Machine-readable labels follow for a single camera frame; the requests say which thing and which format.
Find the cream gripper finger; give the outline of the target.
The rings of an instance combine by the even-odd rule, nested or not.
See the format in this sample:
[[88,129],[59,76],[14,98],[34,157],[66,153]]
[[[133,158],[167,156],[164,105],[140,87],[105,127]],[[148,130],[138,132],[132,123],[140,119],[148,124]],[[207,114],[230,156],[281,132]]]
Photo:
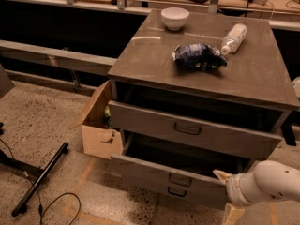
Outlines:
[[227,173],[227,172],[224,172],[224,171],[221,171],[221,170],[213,170],[213,174],[223,184],[226,184],[228,182],[229,178],[232,176],[231,173]]
[[244,207],[239,207],[231,202],[227,202],[225,205],[222,225],[235,225],[235,223],[244,215],[244,213]]

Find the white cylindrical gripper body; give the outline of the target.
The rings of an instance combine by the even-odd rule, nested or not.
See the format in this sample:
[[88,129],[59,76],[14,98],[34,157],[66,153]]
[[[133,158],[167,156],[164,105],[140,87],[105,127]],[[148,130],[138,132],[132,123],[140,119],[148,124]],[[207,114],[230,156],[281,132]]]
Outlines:
[[238,206],[250,206],[260,195],[252,172],[232,175],[227,181],[227,193],[231,202]]

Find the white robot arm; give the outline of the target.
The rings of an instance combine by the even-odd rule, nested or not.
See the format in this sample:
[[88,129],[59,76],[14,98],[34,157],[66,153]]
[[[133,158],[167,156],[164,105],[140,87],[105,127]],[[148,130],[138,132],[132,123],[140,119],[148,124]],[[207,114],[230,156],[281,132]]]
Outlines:
[[231,174],[213,170],[226,186],[229,202],[222,225],[235,225],[245,208],[260,202],[300,202],[300,171],[273,160],[259,162],[252,172]]

